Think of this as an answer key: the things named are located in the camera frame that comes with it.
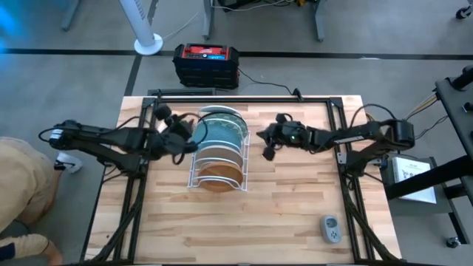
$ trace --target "butcher block tabletop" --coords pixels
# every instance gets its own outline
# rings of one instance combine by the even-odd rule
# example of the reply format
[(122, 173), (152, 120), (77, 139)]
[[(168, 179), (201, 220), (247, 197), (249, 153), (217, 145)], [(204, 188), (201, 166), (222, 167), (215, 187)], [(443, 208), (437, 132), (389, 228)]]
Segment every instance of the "butcher block tabletop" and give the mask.
[[(341, 98), (349, 123), (355, 110), (363, 105), (361, 96)], [(139, 115), (142, 100), (143, 97), (125, 97), (118, 124)], [(151, 162), (135, 263), (352, 263), (334, 151), (310, 154), (284, 147), (269, 162), (261, 155), (264, 141), (256, 136), (257, 131), (274, 123), (279, 112), (291, 114), (294, 120), (306, 126), (330, 129), (327, 106), (323, 103), (225, 101), (218, 104), (237, 109), (251, 131), (248, 191), (216, 194), (203, 188), (187, 188), (191, 154), (187, 154), (179, 166), (173, 165), (170, 157)], [(197, 112), (206, 105), (215, 103), (169, 103), (177, 114)], [(366, 122), (364, 112), (360, 112), (355, 125)], [(127, 126), (136, 125), (137, 120)], [(353, 148), (359, 150), (369, 144), (369, 141), (357, 142)], [(375, 167), (367, 167), (366, 172), (381, 177)], [(383, 185), (365, 177), (360, 178), (360, 183), (370, 227), (392, 254), (401, 257)], [(117, 229), (125, 188), (126, 177), (102, 185), (85, 259), (100, 252)], [(319, 221), (325, 215), (338, 218), (343, 235), (338, 244), (327, 244), (321, 236)], [(363, 258), (366, 257), (363, 237), (360, 228), (356, 228)], [(123, 257), (128, 253), (130, 230), (131, 226), (125, 235)]]

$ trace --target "shoe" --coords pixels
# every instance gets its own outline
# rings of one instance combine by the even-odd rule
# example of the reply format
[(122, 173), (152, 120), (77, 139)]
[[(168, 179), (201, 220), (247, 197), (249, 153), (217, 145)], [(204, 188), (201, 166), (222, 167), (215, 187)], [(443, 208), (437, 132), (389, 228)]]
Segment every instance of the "shoe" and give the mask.
[(66, 170), (69, 173), (73, 174), (76, 171), (79, 171), (82, 168), (82, 162), (73, 156), (59, 152), (56, 161), (54, 162), (54, 169), (56, 170)]

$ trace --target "gray floor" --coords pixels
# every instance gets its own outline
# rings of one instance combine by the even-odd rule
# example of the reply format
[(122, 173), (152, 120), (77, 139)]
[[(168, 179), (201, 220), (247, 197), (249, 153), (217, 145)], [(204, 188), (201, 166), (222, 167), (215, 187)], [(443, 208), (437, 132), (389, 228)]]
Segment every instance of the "gray floor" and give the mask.
[[(0, 6), (15, 14), (18, 28), (23, 29), (16, 33), (0, 30), (0, 44), (7, 48), (132, 49), (133, 32), (118, 1), (82, 2), (71, 30), (63, 33), (60, 23), (66, 1), (0, 1)], [(150, 4), (145, 1), (145, 8)], [(186, 23), (201, 5), (197, 0), (160, 0), (152, 27), (167, 35)], [(456, 10), (465, 5), (463, 0), (329, 0), (327, 37), (322, 44), (314, 40), (309, 6), (241, 13), (216, 10), (216, 27), (208, 43), (251, 51), (472, 54), (473, 20), (453, 19)], [(202, 11), (187, 28), (167, 38), (164, 49), (203, 42), (201, 29)], [(115, 125), (133, 59), (111, 55), (0, 55), (0, 135), (25, 139), (53, 158), (56, 151), (36, 137), (42, 129), (71, 118), (93, 125)], [(255, 79), (297, 87), (305, 95), (362, 95), (365, 103), (383, 104), (401, 117), (432, 91), (435, 80), (457, 75), (467, 64), (473, 62), (240, 59), (240, 67)], [(171, 58), (143, 58), (133, 95), (159, 88), (182, 88)], [(285, 91), (242, 78), (238, 90), (221, 93), (284, 95)], [(387, 118), (380, 110), (369, 112), (378, 119)], [(412, 122), (420, 132), (444, 115), (438, 103)], [(441, 164), (464, 151), (451, 123), (446, 121), (407, 153), (434, 156)], [(62, 178), (54, 208), (33, 228), (58, 243), (66, 262), (78, 260), (103, 171), (92, 157), (73, 154), (84, 160), (84, 169)], [(457, 200), (456, 205), (463, 211), (463, 221), (473, 237), (471, 205), (466, 199)], [(443, 238), (454, 233), (447, 215), (397, 216), (394, 223), (403, 257), (410, 262), (471, 264), (471, 245), (455, 250), (444, 246)], [(37, 264), (35, 260), (24, 260), (21, 265)]]

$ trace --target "gray device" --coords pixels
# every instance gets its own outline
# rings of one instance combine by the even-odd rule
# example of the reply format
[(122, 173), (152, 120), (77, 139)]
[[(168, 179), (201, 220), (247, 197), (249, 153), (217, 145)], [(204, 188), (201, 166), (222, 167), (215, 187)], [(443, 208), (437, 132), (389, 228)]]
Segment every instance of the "gray device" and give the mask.
[(340, 227), (336, 217), (327, 215), (320, 219), (320, 230), (324, 240), (329, 243), (338, 243), (341, 241)]

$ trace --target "office chair wheel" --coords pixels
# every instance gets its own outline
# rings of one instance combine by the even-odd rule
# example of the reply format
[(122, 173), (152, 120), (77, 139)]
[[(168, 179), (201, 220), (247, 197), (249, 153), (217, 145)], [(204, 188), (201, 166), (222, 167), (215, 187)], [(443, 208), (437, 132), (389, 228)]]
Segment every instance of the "office chair wheel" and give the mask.
[(455, 14), (455, 17), (457, 17), (457, 19), (468, 18), (472, 13), (471, 12), (465, 13), (465, 11), (467, 10), (468, 10), (468, 7), (460, 8)]
[(449, 248), (458, 248), (461, 246), (461, 242), (458, 237), (450, 237), (446, 240), (446, 246)]

